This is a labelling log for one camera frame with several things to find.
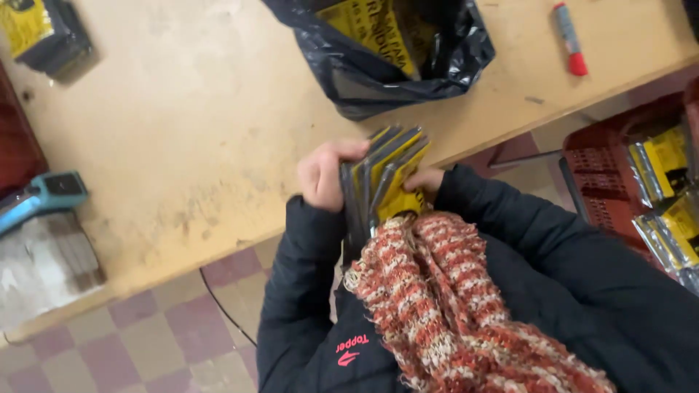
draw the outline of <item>striped scarf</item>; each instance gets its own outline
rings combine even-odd
[[[458,215],[388,220],[345,274],[401,381],[418,392],[614,392],[530,324],[514,322],[486,271],[485,244]]]

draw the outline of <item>black jacket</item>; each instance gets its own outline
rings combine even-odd
[[[512,318],[536,325],[620,392],[699,392],[699,298],[575,214],[458,166],[436,210],[474,222]],[[261,392],[406,392],[400,369],[341,285],[329,319],[342,214],[294,197],[265,288]]]

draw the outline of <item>dirty table surface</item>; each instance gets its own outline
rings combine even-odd
[[[19,340],[280,233],[295,165],[320,143],[421,124],[427,164],[473,154],[699,59],[680,0],[569,4],[590,71],[567,73],[552,1],[479,0],[495,60],[463,97],[357,124],[323,95],[260,0],[75,0],[99,62],[71,85],[8,68],[53,170],[77,169],[103,290]]]

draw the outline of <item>black trash bag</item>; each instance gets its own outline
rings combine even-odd
[[[473,0],[392,0],[401,7],[405,3],[436,28],[428,56],[419,67],[421,80],[411,80],[400,68],[316,16],[340,0],[263,1],[281,23],[294,29],[298,46],[325,95],[342,116],[354,121],[462,95],[495,57]],[[386,1],[376,0],[379,4]]]

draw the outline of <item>sleeve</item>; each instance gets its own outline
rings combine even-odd
[[[507,243],[584,305],[627,315],[654,308],[654,317],[699,329],[699,298],[618,239],[551,202],[457,166],[446,172],[435,208]]]
[[[333,326],[328,302],[344,214],[287,202],[287,228],[265,286],[257,334],[260,392],[286,392]]]

